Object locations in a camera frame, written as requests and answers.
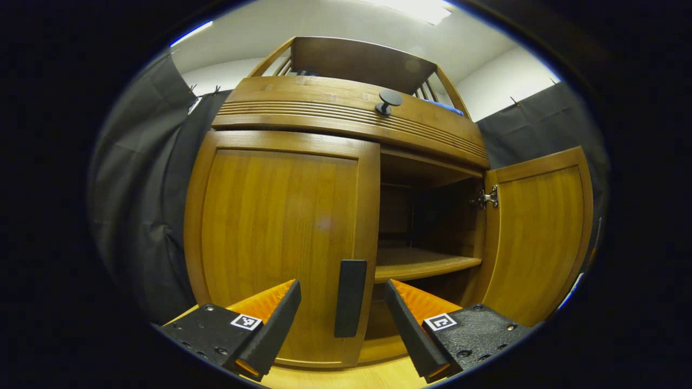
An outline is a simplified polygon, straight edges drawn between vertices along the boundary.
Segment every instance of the door hinge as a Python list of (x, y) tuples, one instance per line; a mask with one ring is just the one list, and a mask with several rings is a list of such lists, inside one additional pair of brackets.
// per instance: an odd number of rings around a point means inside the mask
[(480, 209), (485, 209), (485, 203), (493, 203), (493, 208), (500, 206), (500, 200), (498, 199), (498, 186), (493, 185), (490, 190), (490, 194), (485, 193), (485, 189), (481, 189), (478, 192), (478, 198), (468, 201), (470, 204), (478, 204)]

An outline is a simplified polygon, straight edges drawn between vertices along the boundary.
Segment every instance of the wooden floor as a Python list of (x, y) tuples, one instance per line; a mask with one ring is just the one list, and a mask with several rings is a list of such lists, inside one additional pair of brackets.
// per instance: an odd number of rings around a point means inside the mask
[(348, 369), (301, 369), (274, 365), (261, 384), (277, 389), (419, 389), (427, 386), (426, 380), (418, 377), (408, 356)]

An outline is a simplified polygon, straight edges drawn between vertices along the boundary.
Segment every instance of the white wall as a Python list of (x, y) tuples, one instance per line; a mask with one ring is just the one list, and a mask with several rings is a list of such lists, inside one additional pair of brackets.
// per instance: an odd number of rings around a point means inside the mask
[(457, 84), (474, 122), (560, 82), (558, 76), (524, 48), (487, 62)]
[[(271, 75), (277, 67), (283, 63), (285, 57), (281, 57), (269, 67), (264, 73)], [(221, 86), (222, 91), (234, 89), (264, 58), (250, 58), (249, 60), (238, 60), (224, 62), (201, 69), (195, 69), (182, 74), (183, 80), (189, 86), (197, 84), (193, 92), (197, 96), (212, 93), (216, 86)]]

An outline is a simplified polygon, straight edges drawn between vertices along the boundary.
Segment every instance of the blue object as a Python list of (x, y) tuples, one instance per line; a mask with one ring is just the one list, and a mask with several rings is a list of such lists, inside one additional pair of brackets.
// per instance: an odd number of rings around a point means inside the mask
[(454, 112), (454, 113), (456, 113), (456, 114), (459, 114), (459, 115), (461, 115), (461, 116), (464, 115), (464, 112), (461, 112), (459, 109), (456, 109), (456, 108), (454, 108), (454, 107), (450, 107), (450, 106), (448, 106), (447, 104), (442, 104), (441, 102), (430, 101), (430, 100), (426, 100), (426, 101), (427, 101), (427, 102), (431, 102), (431, 103), (433, 103), (434, 105), (438, 105), (438, 106), (440, 106), (440, 107), (442, 107), (442, 108), (444, 108), (444, 109), (447, 109), (448, 111), (452, 111), (452, 112)]

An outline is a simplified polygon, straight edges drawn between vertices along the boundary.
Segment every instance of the ceiling light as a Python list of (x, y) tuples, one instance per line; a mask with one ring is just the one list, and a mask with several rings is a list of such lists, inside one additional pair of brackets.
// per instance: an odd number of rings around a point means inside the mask
[(447, 5), (442, 0), (359, 0), (403, 12), (411, 17), (427, 21), (432, 25), (451, 15), (452, 11), (444, 8)]
[(203, 29), (205, 29), (205, 28), (211, 26), (212, 23), (213, 23), (212, 21), (208, 21), (208, 22), (206, 22), (205, 24), (202, 24), (200, 27), (197, 27), (197, 28), (195, 28), (194, 30), (188, 32), (188, 33), (185, 34), (182, 38), (180, 38), (180, 39), (176, 40), (175, 42), (173, 42), (173, 43), (171, 44), (171, 47), (173, 47), (173, 46), (177, 45), (178, 43), (184, 41), (185, 39), (187, 39), (187, 38), (193, 36), (194, 34), (197, 34), (198, 32), (202, 31)]

